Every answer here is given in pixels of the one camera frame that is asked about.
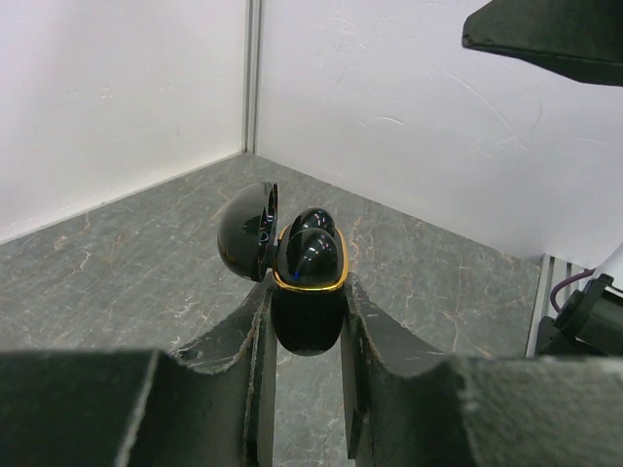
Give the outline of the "black earbud charging case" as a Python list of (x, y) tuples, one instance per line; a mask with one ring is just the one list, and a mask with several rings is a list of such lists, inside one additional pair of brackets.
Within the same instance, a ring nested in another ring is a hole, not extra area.
[(346, 313), (348, 248), (335, 236), (340, 276), (326, 286), (297, 285), (288, 277), (286, 250), (291, 223), (277, 230), (277, 184), (259, 182), (239, 191), (223, 213), (217, 232), (219, 255), (234, 274), (260, 282), (272, 278), (271, 318), (280, 344), (302, 356), (329, 350), (337, 341)]

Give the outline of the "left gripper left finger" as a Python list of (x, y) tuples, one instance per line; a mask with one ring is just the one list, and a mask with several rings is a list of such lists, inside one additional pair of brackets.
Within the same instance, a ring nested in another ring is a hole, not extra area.
[(271, 286), (203, 336), (157, 348), (1, 355), (5, 466), (269, 466)]

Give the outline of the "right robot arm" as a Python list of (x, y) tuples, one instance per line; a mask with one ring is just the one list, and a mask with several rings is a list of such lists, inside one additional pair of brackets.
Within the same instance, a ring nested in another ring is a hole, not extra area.
[[(466, 20), (466, 49), (528, 62), (579, 83), (622, 84), (619, 1), (491, 1)], [(564, 278), (533, 309), (527, 357), (619, 357), (622, 251)]]

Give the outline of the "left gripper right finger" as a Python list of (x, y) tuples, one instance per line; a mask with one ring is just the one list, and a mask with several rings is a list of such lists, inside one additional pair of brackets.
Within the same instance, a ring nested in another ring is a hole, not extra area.
[(618, 466), (622, 362), (476, 358), (414, 335), (346, 282), (348, 457), (359, 466)]

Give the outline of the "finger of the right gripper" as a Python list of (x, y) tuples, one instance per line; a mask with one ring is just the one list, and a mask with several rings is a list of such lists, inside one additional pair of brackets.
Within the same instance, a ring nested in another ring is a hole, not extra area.
[(461, 44), (579, 83), (622, 85), (620, 1), (491, 1), (465, 20)]

